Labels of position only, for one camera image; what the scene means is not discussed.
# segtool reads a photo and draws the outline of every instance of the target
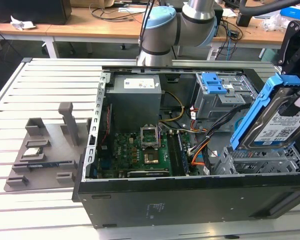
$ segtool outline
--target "label sticker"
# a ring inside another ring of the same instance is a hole
[[[212,151],[210,157],[218,157],[218,152],[216,150]]]
[[[222,85],[225,89],[233,89],[234,87],[232,86],[232,84],[223,84]]]
[[[203,172],[205,175],[210,175],[210,171],[206,166],[203,167]]]
[[[125,89],[154,89],[153,78],[126,78],[123,83]]]
[[[42,166],[41,164],[38,165],[29,165],[29,168],[43,168],[44,166]]]
[[[154,219],[155,216],[159,216],[159,217],[162,216],[165,206],[166,206],[165,203],[147,204],[145,218]]]
[[[191,112],[191,119],[196,120],[196,112],[195,111]]]
[[[286,141],[300,127],[300,112],[295,116],[281,116],[278,112],[267,123],[254,143],[275,145]]]

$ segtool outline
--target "black computer case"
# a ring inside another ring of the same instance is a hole
[[[70,0],[0,0],[0,23],[10,23],[12,16],[34,24],[64,25],[71,11]]]
[[[260,92],[256,72],[242,72]],[[300,138],[294,146],[300,154]],[[298,173],[80,180],[72,200],[82,202],[96,229],[276,219],[300,204]]]

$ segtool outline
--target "warning label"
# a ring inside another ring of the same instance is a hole
[[[281,116],[276,113],[267,123],[254,142],[271,145],[273,142],[284,142],[300,127],[300,112],[295,116]]]

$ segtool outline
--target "plastic bag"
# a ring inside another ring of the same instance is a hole
[[[279,13],[270,17],[269,19],[264,19],[262,21],[263,29],[266,31],[275,31],[275,30],[281,30],[283,31],[283,28],[286,28],[286,26],[289,24],[289,20],[282,17]]]

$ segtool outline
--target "yellow cable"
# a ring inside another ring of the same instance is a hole
[[[177,98],[174,94],[172,94],[171,92],[169,91],[165,91],[166,93],[169,93],[171,96],[173,96],[175,98],[175,100],[177,100],[181,106],[181,113],[179,116],[177,117],[174,117],[174,118],[170,118],[170,119],[161,119],[159,120],[159,122],[172,122],[172,121],[175,121],[175,120],[178,120],[179,118],[182,117],[182,115],[184,114],[185,112],[185,106],[183,106],[182,102],[179,100],[179,98]]]

